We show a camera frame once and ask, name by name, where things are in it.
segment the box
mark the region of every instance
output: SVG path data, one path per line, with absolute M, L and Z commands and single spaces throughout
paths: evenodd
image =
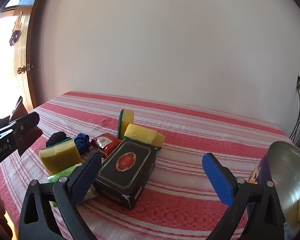
M 96 191 L 133 209 L 154 166 L 157 148 L 124 139 L 109 155 L 93 181 Z

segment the blue gripper pad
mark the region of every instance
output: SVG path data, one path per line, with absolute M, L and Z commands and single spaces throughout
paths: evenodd
M 76 167 L 72 171 L 69 175 L 67 185 L 72 204 L 76 205 L 82 203 L 100 168 L 100 154 L 91 153 L 83 165 Z
M 234 200 L 234 189 L 223 173 L 223 166 L 218 162 L 212 153 L 207 153 L 202 157 L 202 168 L 220 201 L 230 207 Z

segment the white wall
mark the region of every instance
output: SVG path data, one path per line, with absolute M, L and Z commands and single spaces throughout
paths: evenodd
M 37 100 L 69 90 L 189 104 L 279 125 L 297 119 L 293 0 L 41 0 Z

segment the green packet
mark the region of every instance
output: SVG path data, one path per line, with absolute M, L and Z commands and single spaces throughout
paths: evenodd
M 60 177 L 62 177 L 62 176 L 67 176 L 67 177 L 68 177 L 68 176 L 71 174 L 71 172 L 72 172 L 76 167 L 81 166 L 81 165 L 82 165 L 82 163 L 78 163 L 78 164 L 73 165 L 73 166 L 71 166 L 71 167 L 69 167 L 69 168 L 67 168 L 67 169 L 65 169 L 65 170 L 63 170 L 63 171 L 60 171 L 60 172 L 58 172 L 58 173 L 56 173 L 56 174 L 53 174 L 53 175 L 49 176 L 49 177 L 47 178 L 48 183 L 50 183 L 50 182 L 56 182 L 56 181 L 57 181 Z M 98 194 L 97 194 L 95 188 L 94 188 L 93 186 L 91 186 L 90 189 L 88 190 L 88 192 L 87 192 L 87 194 L 86 194 L 86 196 L 85 196 L 85 198 L 84 198 L 83 201 L 86 201 L 86 200 L 95 198 L 97 195 L 98 195 Z M 57 207 L 57 203 L 56 203 L 56 202 L 50 201 L 50 203 L 51 203 L 51 205 L 52 205 L 53 207 Z

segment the table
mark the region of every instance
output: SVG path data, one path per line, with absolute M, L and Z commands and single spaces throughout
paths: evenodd
M 0 164 L 0 192 L 7 212 L 18 226 L 29 182 L 45 183 L 48 172 L 39 150 L 57 131 L 74 138 L 85 133 L 93 138 L 116 135 L 121 109 L 134 111 L 135 124 L 166 136 L 157 154 L 154 171 L 133 210 L 99 196 L 77 206 L 83 219 L 100 240 L 205 239 L 226 206 L 214 192 L 202 170 L 201 159 L 212 152 L 235 176 L 248 179 L 253 168 L 274 141 L 291 142 L 278 127 L 189 106 L 176 106 L 102 94 L 68 92 L 37 107 L 43 135 L 20 158 L 17 152 Z M 63 236 L 71 236 L 58 209 L 53 209 Z M 243 216 L 233 238 L 246 223 Z

